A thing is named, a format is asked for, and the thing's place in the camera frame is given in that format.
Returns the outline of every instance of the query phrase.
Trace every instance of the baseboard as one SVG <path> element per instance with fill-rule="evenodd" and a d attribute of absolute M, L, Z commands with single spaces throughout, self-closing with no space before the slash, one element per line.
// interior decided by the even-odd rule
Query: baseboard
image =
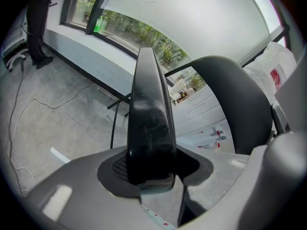
<path fill-rule="evenodd" d="M 93 75 L 89 74 L 87 71 L 83 70 L 81 67 L 77 66 L 75 63 L 73 63 L 72 61 L 68 60 L 65 56 L 61 55 L 58 51 L 56 51 L 54 48 L 50 47 L 48 44 L 46 44 L 44 42 L 44 46 L 50 50 L 53 54 L 55 54 L 57 57 L 59 57 L 61 60 L 63 60 L 67 65 L 69 65 L 70 67 L 72 67 L 73 69 L 75 69 L 78 73 L 82 74 L 83 76 L 85 76 L 86 78 L 88 78 L 90 81 L 92 81 L 93 83 L 99 85 L 100 87 L 104 88 L 105 90 L 109 91 L 112 95 L 118 97 L 118 98 L 122 98 L 124 97 L 124 95 L 122 95 L 121 93 L 117 92 L 116 90 L 114 90 L 113 88 L 111 88 L 110 86 L 108 86 L 107 84 L 101 82 L 99 79 L 95 78 Z M 127 104 L 130 104 L 130 99 L 126 99 L 124 100 L 124 102 L 126 102 Z"/>

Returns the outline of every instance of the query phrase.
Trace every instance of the white plastic bag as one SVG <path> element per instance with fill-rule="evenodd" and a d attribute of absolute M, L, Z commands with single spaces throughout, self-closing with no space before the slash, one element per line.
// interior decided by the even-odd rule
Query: white plastic bag
<path fill-rule="evenodd" d="M 249 76 L 259 85 L 270 103 L 274 95 L 296 68 L 292 52 L 284 46 L 270 42 L 263 54 L 244 67 Z"/>

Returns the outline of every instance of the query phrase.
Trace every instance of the black plastic fin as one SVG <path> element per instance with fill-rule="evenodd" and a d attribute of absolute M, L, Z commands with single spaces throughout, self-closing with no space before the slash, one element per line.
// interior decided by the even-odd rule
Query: black plastic fin
<path fill-rule="evenodd" d="M 169 190 L 175 182 L 176 147 L 164 74 L 152 48 L 141 48 L 134 73 L 128 123 L 127 170 L 142 190 Z"/>

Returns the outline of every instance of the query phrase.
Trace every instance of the concrete floor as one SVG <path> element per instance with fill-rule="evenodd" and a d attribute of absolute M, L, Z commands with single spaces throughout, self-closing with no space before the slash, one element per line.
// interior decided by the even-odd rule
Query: concrete floor
<path fill-rule="evenodd" d="M 12 117 L 11 134 L 24 106 L 37 98 L 56 106 L 71 98 L 81 87 L 93 84 L 65 62 L 45 49 L 54 60 L 37 70 L 29 56 L 24 62 L 24 79 Z M 8 175 L 14 178 L 8 160 L 8 126 L 22 72 L 17 63 L 13 72 L 0 68 L 0 146 L 1 156 L 6 160 Z M 12 160 L 16 167 L 27 167 L 35 178 L 35 184 L 45 179 L 64 162 L 50 149 L 54 147 L 68 159 L 110 149 L 110 138 L 115 107 L 106 107 L 115 101 L 106 91 L 96 86 L 81 90 L 71 101 L 57 109 L 51 109 L 36 100 L 31 101 L 23 112 L 12 143 Z M 120 105 L 118 110 L 113 147 L 126 145 L 129 108 Z M 27 170 L 19 170 L 21 188 L 31 189 L 33 179 Z"/>

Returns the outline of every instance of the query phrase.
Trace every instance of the black chair backrest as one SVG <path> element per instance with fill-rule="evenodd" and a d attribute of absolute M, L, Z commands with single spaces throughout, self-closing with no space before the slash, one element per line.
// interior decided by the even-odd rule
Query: black chair backrest
<path fill-rule="evenodd" d="M 234 61 L 220 56 L 190 64 L 215 94 L 230 126 L 236 153 L 251 154 L 272 129 L 270 103 L 255 81 Z"/>

